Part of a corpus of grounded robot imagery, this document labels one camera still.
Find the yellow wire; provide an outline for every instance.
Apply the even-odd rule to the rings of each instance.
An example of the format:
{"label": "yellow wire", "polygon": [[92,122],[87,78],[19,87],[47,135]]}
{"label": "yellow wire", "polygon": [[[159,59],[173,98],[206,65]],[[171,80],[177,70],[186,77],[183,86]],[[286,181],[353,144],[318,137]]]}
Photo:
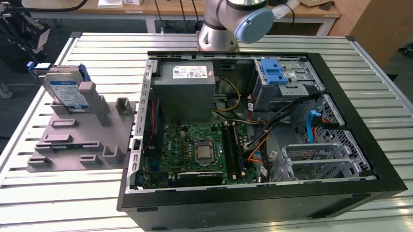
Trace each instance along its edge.
{"label": "yellow wire", "polygon": [[233,84],[233,83],[231,83],[231,82],[230,82],[226,78],[219,77],[219,79],[226,80],[226,81],[227,81],[227,83],[233,86],[233,88],[235,89],[237,94],[238,94],[238,100],[237,100],[237,104],[235,104],[233,107],[230,107],[230,108],[227,108],[227,109],[213,110],[214,112],[225,112],[225,111],[230,111],[230,110],[235,109],[235,108],[238,107],[239,103],[241,103],[241,94],[239,94],[239,91],[238,91],[237,87],[234,86],[234,84]]}

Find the green circuit board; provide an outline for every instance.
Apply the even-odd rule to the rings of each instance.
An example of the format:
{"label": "green circuit board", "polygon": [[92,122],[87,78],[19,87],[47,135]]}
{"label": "green circuit board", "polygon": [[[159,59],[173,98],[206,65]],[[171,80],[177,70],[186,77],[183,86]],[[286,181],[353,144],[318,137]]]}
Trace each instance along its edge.
{"label": "green circuit board", "polygon": [[[243,184],[257,182],[255,167],[245,169],[245,176],[233,179],[226,173],[226,152],[222,144],[221,124],[166,124],[163,130],[162,156],[158,160],[159,175],[151,172],[153,188],[167,188],[165,173],[190,171],[218,171],[223,172],[223,184]],[[238,140],[243,144],[247,142],[245,124],[237,125]],[[195,144],[198,142],[213,143],[214,162],[207,165],[199,164],[195,159]]]}

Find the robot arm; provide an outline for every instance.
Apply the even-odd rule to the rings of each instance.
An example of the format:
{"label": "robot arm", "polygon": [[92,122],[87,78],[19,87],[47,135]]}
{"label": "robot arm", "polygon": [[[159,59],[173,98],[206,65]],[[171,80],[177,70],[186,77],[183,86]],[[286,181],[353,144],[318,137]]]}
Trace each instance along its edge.
{"label": "robot arm", "polygon": [[257,42],[269,32],[274,15],[267,0],[207,0],[198,43],[203,51],[234,51],[238,40]]}

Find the ram slot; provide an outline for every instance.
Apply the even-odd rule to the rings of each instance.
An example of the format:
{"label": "ram slot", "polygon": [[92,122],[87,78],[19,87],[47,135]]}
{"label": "ram slot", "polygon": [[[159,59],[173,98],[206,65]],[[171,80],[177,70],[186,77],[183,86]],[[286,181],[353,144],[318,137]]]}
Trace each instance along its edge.
{"label": "ram slot", "polygon": [[223,139],[223,148],[226,156],[226,172],[227,176],[233,179],[237,179],[237,176],[241,174],[239,165],[238,165],[238,156],[237,156],[237,141],[233,125],[222,125],[222,139]]}
{"label": "ram slot", "polygon": [[243,153],[242,153],[242,148],[241,148],[241,143],[238,140],[238,133],[237,133],[237,127],[234,126],[234,124],[231,125],[233,127],[233,131],[234,131],[234,150],[235,150],[235,156],[237,156],[237,160],[238,160],[238,166],[239,166],[239,170],[238,170],[238,175],[245,176],[245,162],[243,162]]}

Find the sticker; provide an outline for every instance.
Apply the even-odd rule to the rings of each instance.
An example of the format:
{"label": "sticker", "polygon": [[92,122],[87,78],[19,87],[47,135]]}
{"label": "sticker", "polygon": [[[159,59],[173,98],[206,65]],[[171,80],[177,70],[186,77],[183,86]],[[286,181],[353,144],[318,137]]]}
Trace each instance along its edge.
{"label": "sticker", "polygon": [[174,67],[174,79],[185,78],[207,78],[206,66],[175,66]]}
{"label": "sticker", "polygon": [[88,108],[88,103],[79,93],[79,86],[75,81],[51,81],[51,88],[62,103],[74,110]]}
{"label": "sticker", "polygon": [[124,11],[124,13],[143,14],[143,11]]}
{"label": "sticker", "polygon": [[247,104],[247,110],[249,111],[254,111],[254,104],[249,102]]}
{"label": "sticker", "polygon": [[269,171],[265,169],[263,166],[261,166],[259,171],[261,171],[261,173],[263,174],[265,177],[266,177],[266,175],[269,175]]}
{"label": "sticker", "polygon": [[340,15],[337,15],[337,14],[325,14],[324,16],[326,18],[340,18]]}
{"label": "sticker", "polygon": [[67,149],[67,146],[52,146],[51,149]]}
{"label": "sticker", "polygon": [[275,158],[277,154],[278,154],[277,151],[271,151],[271,154],[270,154],[269,158],[270,158],[270,159]]}
{"label": "sticker", "polygon": [[296,73],[293,72],[286,72],[284,73],[285,77],[296,77]]}

